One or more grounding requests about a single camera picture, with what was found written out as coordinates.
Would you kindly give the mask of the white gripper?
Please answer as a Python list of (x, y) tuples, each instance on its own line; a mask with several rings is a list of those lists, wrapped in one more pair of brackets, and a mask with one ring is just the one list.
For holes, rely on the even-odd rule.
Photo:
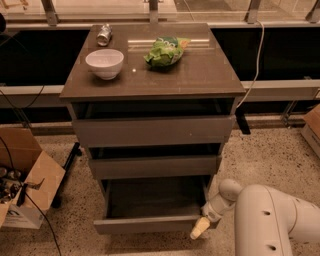
[(205, 232), (210, 227), (210, 222), (218, 222), (227, 211), (232, 210), (234, 208), (234, 205), (234, 200), (229, 200), (220, 193), (217, 193), (215, 196), (209, 199), (202, 207), (202, 215), (204, 217), (201, 217), (196, 221), (190, 233), (190, 237), (193, 240), (197, 239), (203, 232)]

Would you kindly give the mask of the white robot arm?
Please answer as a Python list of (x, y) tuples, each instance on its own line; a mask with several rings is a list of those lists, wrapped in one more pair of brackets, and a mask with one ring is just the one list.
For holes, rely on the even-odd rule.
[(293, 256), (292, 240), (320, 242), (320, 208), (266, 185), (223, 180), (202, 207), (190, 237), (197, 239), (234, 211), (235, 256)]

